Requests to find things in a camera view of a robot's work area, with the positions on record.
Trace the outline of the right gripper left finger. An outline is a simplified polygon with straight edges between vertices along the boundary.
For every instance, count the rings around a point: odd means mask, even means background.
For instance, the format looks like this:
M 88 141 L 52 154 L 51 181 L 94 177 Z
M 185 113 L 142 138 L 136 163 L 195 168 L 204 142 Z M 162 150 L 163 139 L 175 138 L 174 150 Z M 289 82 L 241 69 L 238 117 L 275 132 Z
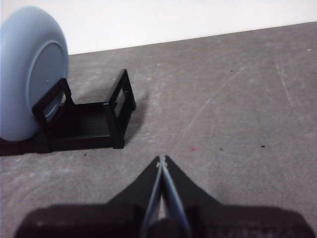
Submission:
M 16 238 L 135 238 L 158 177 L 159 157 L 106 203 L 55 204 L 28 213 Z

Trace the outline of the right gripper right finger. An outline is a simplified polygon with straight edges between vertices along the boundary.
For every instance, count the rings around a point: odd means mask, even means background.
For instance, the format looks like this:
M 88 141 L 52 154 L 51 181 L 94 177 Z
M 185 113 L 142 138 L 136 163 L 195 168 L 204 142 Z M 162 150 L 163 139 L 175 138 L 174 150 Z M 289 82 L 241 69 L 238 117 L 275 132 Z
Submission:
M 298 212 L 271 206 L 223 204 L 165 157 L 194 238 L 310 238 L 312 228 Z

